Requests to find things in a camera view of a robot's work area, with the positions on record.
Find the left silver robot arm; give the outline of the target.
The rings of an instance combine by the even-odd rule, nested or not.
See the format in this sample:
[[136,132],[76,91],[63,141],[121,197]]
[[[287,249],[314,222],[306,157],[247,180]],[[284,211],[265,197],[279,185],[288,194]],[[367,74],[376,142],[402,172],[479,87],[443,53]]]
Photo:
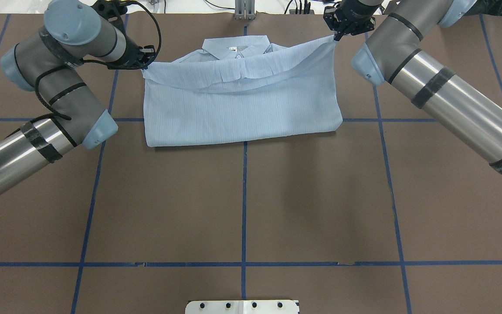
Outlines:
[[123,15],[136,0],[52,0],[44,24],[0,60],[5,76],[34,92],[48,114],[26,121],[0,142],[0,195],[77,147],[104,143],[118,125],[77,69],[88,63],[110,70],[146,69],[159,48],[127,35]]

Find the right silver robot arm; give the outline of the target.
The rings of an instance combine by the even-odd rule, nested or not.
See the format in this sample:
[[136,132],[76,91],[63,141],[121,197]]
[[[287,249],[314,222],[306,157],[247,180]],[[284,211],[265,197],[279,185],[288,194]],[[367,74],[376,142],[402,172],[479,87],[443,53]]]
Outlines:
[[342,0],[323,10],[323,19],[339,41],[371,32],[351,60],[373,86],[389,83],[502,175],[502,107],[453,70],[420,48],[436,26],[460,20],[474,0],[402,0],[380,26],[380,0]]

